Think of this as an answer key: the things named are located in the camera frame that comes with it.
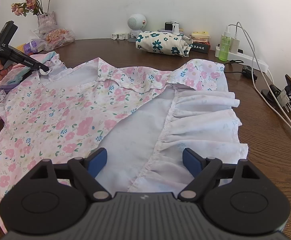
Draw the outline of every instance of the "pink floral garment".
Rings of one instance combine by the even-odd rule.
[[[122,119],[162,93],[168,83],[215,90],[222,64],[191,60],[173,72],[149,67],[117,69],[101,59],[91,83],[46,89],[34,72],[6,96],[0,133],[0,200],[44,158],[66,163],[91,150]],[[88,65],[84,63],[74,70]],[[0,226],[5,230],[0,218]]]

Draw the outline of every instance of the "plastic bag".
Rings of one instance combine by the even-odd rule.
[[[31,50],[44,45],[44,50],[50,51],[75,41],[73,31],[58,25],[45,24],[33,31],[38,39],[31,39]]]

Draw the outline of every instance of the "power strip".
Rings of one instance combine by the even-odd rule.
[[[214,54],[214,56],[215,57],[219,57],[219,54],[220,54],[220,47],[216,46],[215,47],[215,54]],[[243,65],[252,66],[252,57],[250,57],[248,55],[245,55],[243,53],[239,53],[238,52],[237,54],[234,54],[232,52],[229,52],[228,60],[242,60],[244,62]],[[264,61],[262,61],[262,60],[259,60],[258,59],[258,62],[259,62],[260,69],[264,73],[267,73],[268,72],[268,69],[269,69],[269,66]],[[253,68],[259,70],[258,65],[257,65],[255,59],[253,61]]]

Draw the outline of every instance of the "green flower print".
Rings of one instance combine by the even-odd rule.
[[[141,42],[142,39],[143,39],[143,36],[140,34],[139,37],[136,39],[136,41]]]
[[[163,48],[163,47],[160,45],[160,44],[161,44],[161,41],[159,41],[159,40],[153,42],[152,44],[153,44],[153,48],[154,48],[154,49],[161,50],[161,49]]]
[[[178,48],[177,47],[172,47],[172,54],[180,54],[180,51],[178,50]]]

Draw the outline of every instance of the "dark brown table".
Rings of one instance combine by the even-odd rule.
[[[149,66],[159,70],[175,70],[193,58],[221,62],[209,54],[190,52],[190,57],[168,56],[140,51],[134,43],[110,39],[79,40],[56,50],[67,67],[75,67],[100,57],[115,67]],[[241,71],[238,64],[227,65],[225,71]],[[291,131],[255,92],[252,80],[243,75],[226,74],[229,91],[235,92],[240,106],[233,108],[243,125],[239,139],[249,145],[248,159],[270,178],[291,203]],[[265,88],[262,77],[257,88]],[[291,238],[291,214],[284,233]]]

